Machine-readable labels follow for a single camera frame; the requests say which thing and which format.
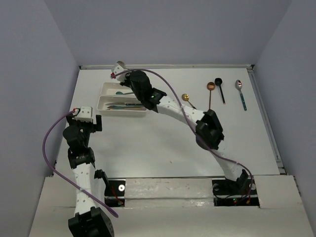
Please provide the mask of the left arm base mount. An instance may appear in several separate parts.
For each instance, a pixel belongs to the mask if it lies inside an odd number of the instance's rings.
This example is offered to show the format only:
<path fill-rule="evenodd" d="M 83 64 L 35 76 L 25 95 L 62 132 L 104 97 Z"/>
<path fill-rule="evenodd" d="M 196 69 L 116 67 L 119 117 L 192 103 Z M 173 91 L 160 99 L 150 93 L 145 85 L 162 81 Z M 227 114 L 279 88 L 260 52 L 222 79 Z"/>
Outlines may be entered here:
<path fill-rule="evenodd" d="M 125 179 L 110 179 L 109 186 L 104 191 L 104 201 L 109 207 L 125 206 Z"/>

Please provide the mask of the steel knife dark marbled handle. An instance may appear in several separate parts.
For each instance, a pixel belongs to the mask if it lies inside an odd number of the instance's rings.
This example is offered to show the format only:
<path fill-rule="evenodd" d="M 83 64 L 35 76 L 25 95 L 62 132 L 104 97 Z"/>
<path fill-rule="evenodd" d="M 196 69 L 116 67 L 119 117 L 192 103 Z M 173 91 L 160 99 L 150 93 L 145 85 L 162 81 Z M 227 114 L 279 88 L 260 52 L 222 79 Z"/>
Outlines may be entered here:
<path fill-rule="evenodd" d="M 105 103 L 105 106 L 141 106 L 142 104 L 139 103 Z"/>

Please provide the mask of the silver spoon teal handle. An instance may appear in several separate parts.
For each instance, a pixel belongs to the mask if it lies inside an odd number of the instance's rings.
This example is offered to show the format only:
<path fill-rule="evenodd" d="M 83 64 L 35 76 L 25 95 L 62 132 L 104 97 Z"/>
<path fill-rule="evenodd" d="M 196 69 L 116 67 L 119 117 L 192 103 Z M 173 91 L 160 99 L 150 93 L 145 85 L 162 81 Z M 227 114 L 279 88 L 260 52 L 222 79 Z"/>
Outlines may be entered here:
<path fill-rule="evenodd" d="M 237 89 L 238 92 L 239 92 L 243 109 L 244 109 L 245 111 L 247 111 L 247 106 L 246 106 L 245 99 L 244 99 L 244 96 L 243 96 L 243 93 L 242 93 L 242 90 L 241 90 L 241 89 L 242 89 L 242 83 L 241 83 L 240 80 L 236 80 L 236 82 L 235 82 L 235 87 L 236 87 L 236 89 Z"/>

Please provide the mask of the teal plastic knife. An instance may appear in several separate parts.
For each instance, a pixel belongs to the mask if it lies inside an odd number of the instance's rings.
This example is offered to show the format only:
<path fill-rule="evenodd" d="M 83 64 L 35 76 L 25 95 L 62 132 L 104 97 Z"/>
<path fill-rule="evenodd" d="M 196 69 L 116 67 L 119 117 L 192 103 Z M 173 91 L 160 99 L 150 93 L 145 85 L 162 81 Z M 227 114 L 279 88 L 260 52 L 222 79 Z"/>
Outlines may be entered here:
<path fill-rule="evenodd" d="M 141 107 L 141 106 L 125 106 L 124 109 L 131 110 L 131 109 L 144 109 L 144 108 L 145 108 L 144 106 L 143 107 Z"/>

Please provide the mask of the black spoon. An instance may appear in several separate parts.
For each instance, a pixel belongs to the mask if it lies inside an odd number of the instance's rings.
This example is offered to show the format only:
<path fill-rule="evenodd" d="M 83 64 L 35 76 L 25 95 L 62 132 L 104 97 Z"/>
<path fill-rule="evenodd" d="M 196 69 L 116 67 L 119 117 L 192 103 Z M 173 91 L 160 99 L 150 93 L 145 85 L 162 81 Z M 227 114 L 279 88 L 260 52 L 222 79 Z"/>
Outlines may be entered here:
<path fill-rule="evenodd" d="M 216 86 L 219 87 L 221 98 L 222 98 L 222 102 L 223 102 L 223 104 L 225 104 L 226 101 L 225 101 L 225 97 L 224 97 L 223 90 L 222 90 L 222 83 L 223 83 L 222 79 L 221 78 L 216 78 L 214 83 L 215 83 Z"/>

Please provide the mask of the copper spoon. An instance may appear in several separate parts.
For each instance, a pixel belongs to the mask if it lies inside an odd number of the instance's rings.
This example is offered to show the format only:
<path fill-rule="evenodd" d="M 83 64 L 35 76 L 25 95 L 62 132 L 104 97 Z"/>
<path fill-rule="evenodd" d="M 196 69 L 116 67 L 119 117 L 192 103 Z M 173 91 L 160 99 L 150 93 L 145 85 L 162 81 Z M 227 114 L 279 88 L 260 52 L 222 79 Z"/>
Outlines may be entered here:
<path fill-rule="evenodd" d="M 212 91 L 215 89 L 215 83 L 214 82 L 209 82 L 207 84 L 207 89 L 209 90 L 209 109 L 211 109 L 211 96 L 212 96 Z"/>

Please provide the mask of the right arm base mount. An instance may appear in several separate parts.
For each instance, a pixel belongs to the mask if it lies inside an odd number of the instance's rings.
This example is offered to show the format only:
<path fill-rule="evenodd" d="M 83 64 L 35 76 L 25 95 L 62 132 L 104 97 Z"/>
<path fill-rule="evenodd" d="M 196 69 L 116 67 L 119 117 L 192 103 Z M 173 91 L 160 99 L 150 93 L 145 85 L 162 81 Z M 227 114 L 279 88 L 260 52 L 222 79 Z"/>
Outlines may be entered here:
<path fill-rule="evenodd" d="M 251 179 L 247 179 L 242 188 L 227 179 L 214 179 L 212 192 L 215 207 L 260 206 L 256 185 Z"/>

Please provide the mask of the teal plastic spoon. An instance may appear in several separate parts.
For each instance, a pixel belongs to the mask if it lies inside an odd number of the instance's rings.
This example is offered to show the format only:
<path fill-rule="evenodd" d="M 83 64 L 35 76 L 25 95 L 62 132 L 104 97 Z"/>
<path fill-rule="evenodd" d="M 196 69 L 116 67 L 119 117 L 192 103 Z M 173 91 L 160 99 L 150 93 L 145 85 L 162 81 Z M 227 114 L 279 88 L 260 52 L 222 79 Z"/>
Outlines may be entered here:
<path fill-rule="evenodd" d="M 126 92 L 126 93 L 123 93 L 121 91 L 116 92 L 116 95 L 131 95 L 131 94 L 134 94 L 134 92 Z"/>

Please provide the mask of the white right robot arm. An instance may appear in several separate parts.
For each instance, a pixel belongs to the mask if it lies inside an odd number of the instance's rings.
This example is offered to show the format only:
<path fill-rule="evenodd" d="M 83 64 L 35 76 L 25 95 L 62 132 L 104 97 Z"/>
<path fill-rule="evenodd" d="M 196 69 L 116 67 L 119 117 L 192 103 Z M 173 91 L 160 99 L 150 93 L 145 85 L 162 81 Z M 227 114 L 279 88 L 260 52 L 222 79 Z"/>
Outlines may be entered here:
<path fill-rule="evenodd" d="M 147 72 L 159 77 L 172 91 L 175 100 L 165 92 L 152 87 Z M 168 81 L 148 69 L 124 69 L 121 72 L 112 73 L 111 77 L 116 78 L 120 85 L 129 87 L 148 110 L 187 124 L 195 135 L 197 144 L 210 152 L 223 170 L 225 178 L 228 180 L 228 190 L 231 193 L 238 194 L 245 188 L 251 190 L 254 183 L 251 171 L 245 165 L 224 157 L 219 148 L 220 143 L 224 140 L 224 134 L 213 110 L 209 109 L 204 112 L 183 105 Z"/>

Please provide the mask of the gold spoon green handle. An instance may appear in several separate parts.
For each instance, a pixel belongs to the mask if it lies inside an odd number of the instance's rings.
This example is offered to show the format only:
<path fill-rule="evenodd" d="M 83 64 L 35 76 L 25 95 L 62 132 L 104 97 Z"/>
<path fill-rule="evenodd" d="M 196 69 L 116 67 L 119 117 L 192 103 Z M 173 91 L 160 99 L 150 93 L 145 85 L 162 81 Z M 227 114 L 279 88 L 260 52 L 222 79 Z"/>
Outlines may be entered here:
<path fill-rule="evenodd" d="M 193 109 L 196 109 L 196 107 L 190 102 L 190 96 L 188 94 L 182 94 L 181 98 L 183 101 L 188 102 Z"/>

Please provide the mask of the beige plastic spoon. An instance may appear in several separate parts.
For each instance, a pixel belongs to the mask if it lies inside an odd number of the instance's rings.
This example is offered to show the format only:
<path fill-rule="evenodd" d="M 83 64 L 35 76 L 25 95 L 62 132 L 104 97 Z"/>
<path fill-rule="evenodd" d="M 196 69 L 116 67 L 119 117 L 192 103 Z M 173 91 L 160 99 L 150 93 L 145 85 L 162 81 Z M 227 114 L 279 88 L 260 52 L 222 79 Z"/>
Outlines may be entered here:
<path fill-rule="evenodd" d="M 123 61 L 117 61 L 117 64 L 120 65 L 122 68 L 126 68 L 125 63 Z"/>

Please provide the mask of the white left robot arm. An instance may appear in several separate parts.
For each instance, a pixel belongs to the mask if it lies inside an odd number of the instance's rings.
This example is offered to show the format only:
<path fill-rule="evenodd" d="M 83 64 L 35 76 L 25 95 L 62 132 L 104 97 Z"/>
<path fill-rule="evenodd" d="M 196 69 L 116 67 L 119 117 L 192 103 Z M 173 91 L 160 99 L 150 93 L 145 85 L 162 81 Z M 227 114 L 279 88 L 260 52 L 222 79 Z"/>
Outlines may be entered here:
<path fill-rule="evenodd" d="M 114 227 L 110 218 L 98 206 L 98 203 L 87 195 L 104 195 L 109 190 L 109 182 L 103 170 L 95 169 L 95 156 L 88 146 L 91 133 L 102 131 L 101 116 L 77 118 L 66 116 L 68 127 L 63 137 L 69 146 L 68 160 L 75 177 L 76 206 L 74 217 L 68 220 L 69 230 L 74 237 L 113 237 Z"/>

